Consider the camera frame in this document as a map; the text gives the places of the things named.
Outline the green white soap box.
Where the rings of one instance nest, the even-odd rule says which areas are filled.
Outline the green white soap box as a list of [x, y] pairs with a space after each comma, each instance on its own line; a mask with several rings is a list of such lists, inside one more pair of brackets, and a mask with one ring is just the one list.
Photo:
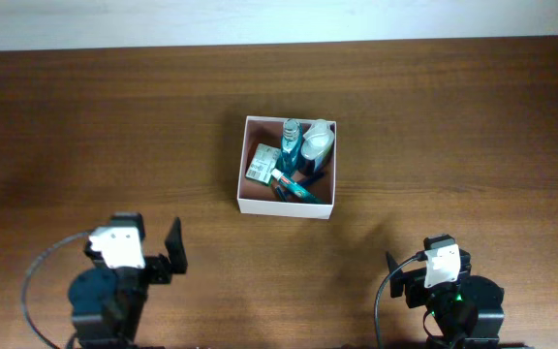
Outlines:
[[268, 186], [272, 180], [271, 173], [276, 168], [280, 156], [279, 148], [259, 143], [245, 177]]

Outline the white teal toothpaste tube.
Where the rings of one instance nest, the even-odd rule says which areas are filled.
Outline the white teal toothpaste tube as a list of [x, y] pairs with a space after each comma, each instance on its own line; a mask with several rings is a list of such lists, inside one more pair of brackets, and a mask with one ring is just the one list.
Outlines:
[[274, 169], [270, 175], [277, 181], [277, 183], [280, 186], [283, 186], [285, 189], [288, 190], [289, 193], [292, 193], [304, 203], [316, 204], [316, 205], [325, 204], [324, 201], [314, 196], [312, 193], [306, 190], [302, 185], [300, 185], [298, 182], [291, 179], [289, 176], [286, 176], [281, 171]]

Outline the blue disposable razor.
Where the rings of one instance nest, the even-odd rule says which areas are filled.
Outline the blue disposable razor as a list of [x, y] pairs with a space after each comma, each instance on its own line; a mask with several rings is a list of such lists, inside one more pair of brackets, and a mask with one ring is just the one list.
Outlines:
[[[307, 190], [309, 186], [316, 183], [318, 180], [322, 179], [323, 177], [324, 177], [323, 173], [318, 173], [318, 174], [313, 174], [297, 182]], [[280, 186], [279, 184], [278, 187], [275, 189], [275, 192], [277, 193], [277, 195], [279, 196], [282, 202], [287, 202], [288, 197], [290, 195], [293, 195], [292, 193], [289, 193], [287, 189], [285, 189], [283, 186]]]

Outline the teal mouthwash bottle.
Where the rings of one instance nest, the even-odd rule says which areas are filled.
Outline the teal mouthwash bottle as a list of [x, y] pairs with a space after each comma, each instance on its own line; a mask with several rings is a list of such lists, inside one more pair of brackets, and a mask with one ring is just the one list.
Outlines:
[[296, 119], [288, 119], [283, 124], [281, 138], [281, 154], [277, 169], [284, 175], [292, 176], [299, 167], [299, 155], [303, 142], [301, 123]]

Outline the clear pump soap bottle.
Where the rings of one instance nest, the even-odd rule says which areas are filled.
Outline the clear pump soap bottle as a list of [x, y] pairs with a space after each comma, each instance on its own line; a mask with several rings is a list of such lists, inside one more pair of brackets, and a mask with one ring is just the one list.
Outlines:
[[316, 120], [303, 135], [300, 172], [313, 175], [321, 171], [328, 162], [334, 140], [335, 134], [331, 130], [331, 124], [324, 119]]

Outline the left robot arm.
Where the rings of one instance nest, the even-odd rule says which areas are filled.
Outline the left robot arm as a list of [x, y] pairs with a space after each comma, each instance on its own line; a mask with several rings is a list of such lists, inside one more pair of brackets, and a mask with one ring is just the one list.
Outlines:
[[136, 348], [141, 314], [151, 285], [169, 285], [184, 274], [188, 261], [181, 220], [176, 217], [165, 238], [166, 254], [146, 256], [143, 217], [116, 213], [90, 231], [83, 253], [93, 267], [71, 283], [75, 339], [82, 348]]

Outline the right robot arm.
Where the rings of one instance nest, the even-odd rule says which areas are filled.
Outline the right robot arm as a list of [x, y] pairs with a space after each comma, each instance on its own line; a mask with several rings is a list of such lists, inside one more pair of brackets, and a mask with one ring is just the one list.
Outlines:
[[388, 275], [381, 286], [408, 308], [424, 307], [440, 334], [429, 333], [427, 348], [496, 348], [505, 313], [505, 290], [472, 274], [471, 255], [450, 235], [426, 238], [423, 249], [398, 263], [386, 254]]

